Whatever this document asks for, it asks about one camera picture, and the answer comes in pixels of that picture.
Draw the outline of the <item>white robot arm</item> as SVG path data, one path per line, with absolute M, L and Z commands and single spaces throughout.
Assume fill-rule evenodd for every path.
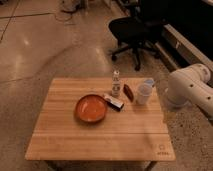
M 205 112 L 213 125 L 213 88 L 208 85 L 211 72 L 201 63 L 177 69 L 169 74 L 165 99 L 171 108 L 182 108 L 194 103 Z

